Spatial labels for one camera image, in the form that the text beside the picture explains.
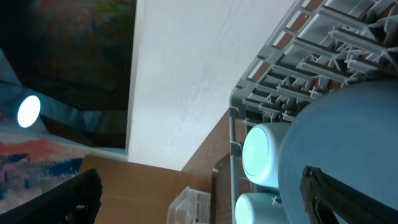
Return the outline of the grey dishwasher rack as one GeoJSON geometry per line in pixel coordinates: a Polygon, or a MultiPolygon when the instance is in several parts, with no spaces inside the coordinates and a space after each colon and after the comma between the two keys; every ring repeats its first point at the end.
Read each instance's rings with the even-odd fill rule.
{"type": "Polygon", "coordinates": [[[294,122],[310,103],[359,83],[397,82],[396,1],[295,1],[234,87],[229,100],[232,219],[251,182],[242,151],[257,124],[294,122]]]}

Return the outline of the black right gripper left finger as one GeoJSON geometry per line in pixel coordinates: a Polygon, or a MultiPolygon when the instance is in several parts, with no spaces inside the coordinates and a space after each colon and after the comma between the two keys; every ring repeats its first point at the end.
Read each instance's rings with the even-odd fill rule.
{"type": "Polygon", "coordinates": [[[1,214],[1,223],[95,222],[103,186],[96,169],[90,169],[48,192],[1,214]]]}

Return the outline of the clear plastic bin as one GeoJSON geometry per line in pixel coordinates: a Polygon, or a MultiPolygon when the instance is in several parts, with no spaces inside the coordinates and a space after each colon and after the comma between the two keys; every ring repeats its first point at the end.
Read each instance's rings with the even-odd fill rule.
{"type": "Polygon", "coordinates": [[[170,204],[167,224],[210,224],[211,194],[186,187],[170,204]]]}

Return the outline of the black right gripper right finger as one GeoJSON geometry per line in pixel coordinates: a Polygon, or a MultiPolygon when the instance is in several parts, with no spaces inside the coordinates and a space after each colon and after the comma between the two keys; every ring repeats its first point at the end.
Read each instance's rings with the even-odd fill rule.
{"type": "Polygon", "coordinates": [[[303,170],[300,191],[311,223],[397,223],[397,210],[355,190],[317,167],[303,170]]]}

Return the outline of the light blue bowl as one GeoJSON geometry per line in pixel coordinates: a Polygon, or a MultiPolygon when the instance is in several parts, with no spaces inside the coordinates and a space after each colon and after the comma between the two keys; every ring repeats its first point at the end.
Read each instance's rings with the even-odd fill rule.
{"type": "Polygon", "coordinates": [[[248,132],[242,161],[244,173],[251,182],[272,189],[279,188],[280,145],[289,128],[290,123],[262,123],[248,132]]]}

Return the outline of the dark blue plate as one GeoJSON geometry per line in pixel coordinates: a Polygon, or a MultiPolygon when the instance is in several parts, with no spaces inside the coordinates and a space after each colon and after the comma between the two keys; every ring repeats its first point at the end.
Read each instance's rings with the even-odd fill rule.
{"type": "Polygon", "coordinates": [[[397,208],[397,82],[346,86],[306,106],[280,146],[279,192],[289,222],[309,223],[306,166],[397,208]]]}

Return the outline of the light blue cup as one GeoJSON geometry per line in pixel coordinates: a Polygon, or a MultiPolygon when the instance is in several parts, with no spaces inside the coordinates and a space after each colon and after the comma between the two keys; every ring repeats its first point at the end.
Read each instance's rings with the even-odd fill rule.
{"type": "Polygon", "coordinates": [[[237,199],[236,224],[289,224],[281,198],[272,193],[245,193],[237,199]]]}

